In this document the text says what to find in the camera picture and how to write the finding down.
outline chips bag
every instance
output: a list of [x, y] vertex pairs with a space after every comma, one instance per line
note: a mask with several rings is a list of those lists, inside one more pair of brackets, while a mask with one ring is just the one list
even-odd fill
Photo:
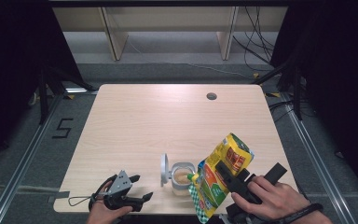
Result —
[[210, 156], [200, 162], [197, 173], [188, 176], [191, 180], [188, 190], [201, 223], [209, 220], [229, 193], [215, 165], [222, 161], [237, 176], [253, 158], [253, 152], [235, 134], [230, 133]]

